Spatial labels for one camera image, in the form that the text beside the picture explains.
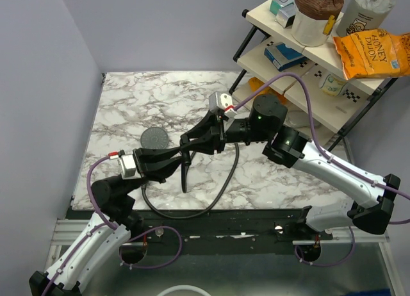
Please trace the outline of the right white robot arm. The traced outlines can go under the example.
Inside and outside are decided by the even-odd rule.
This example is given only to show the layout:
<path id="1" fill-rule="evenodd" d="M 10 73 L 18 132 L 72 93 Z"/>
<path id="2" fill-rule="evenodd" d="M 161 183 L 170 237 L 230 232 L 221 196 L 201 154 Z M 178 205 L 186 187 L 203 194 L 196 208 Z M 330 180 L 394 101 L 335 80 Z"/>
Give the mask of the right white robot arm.
<path id="1" fill-rule="evenodd" d="M 384 234 L 393 213 L 395 190 L 400 184 L 397 176 L 377 176 L 320 151 L 309 136 L 284 125 L 288 109 L 273 94 L 257 96 L 244 119 L 236 119 L 228 104 L 219 105 L 217 96 L 230 98 L 219 93 L 210 96 L 206 116 L 181 136 L 184 157 L 190 151 L 222 152 L 230 143 L 265 142 L 263 155 L 270 161 L 311 174 L 350 197 L 348 202 L 303 208 L 294 225 L 299 238 L 307 240 L 317 232 L 347 226 L 370 234 Z"/>

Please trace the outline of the grey shower head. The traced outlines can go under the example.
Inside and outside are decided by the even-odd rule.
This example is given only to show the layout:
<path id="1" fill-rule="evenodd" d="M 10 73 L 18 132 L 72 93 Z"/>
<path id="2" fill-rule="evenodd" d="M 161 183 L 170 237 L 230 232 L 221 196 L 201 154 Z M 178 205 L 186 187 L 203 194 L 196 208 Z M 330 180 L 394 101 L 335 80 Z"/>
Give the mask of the grey shower head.
<path id="1" fill-rule="evenodd" d="M 168 134 L 162 127 L 147 128 L 140 137 L 140 144 L 146 149 L 166 149 L 168 143 Z"/>

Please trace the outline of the black T-shaped fitting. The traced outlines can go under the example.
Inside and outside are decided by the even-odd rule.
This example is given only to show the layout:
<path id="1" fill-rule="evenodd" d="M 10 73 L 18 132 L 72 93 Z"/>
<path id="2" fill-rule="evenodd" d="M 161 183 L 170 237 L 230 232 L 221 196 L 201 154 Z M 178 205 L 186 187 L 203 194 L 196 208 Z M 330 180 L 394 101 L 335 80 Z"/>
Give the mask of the black T-shaped fitting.
<path id="1" fill-rule="evenodd" d="M 185 167 L 189 167 L 192 163 L 192 157 L 190 155 L 190 152 L 187 150 L 181 150 L 181 157 L 182 157 L 182 164 Z"/>

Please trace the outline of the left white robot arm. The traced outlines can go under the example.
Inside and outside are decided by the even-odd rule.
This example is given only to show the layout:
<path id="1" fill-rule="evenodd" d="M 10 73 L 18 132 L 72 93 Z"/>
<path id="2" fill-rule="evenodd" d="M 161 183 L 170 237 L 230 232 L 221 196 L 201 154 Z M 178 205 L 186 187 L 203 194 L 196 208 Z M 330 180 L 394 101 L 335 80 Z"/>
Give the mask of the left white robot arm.
<path id="1" fill-rule="evenodd" d="M 144 228 L 129 193 L 148 181 L 165 182 L 181 163 L 178 152 L 178 148 L 135 149 L 132 154 L 112 152 L 98 160 L 118 160 L 121 173 L 95 182 L 87 175 L 94 212 L 63 256 L 46 271 L 36 271 L 30 277 L 32 295 L 81 295 L 98 269 L 123 244 L 159 230 Z"/>

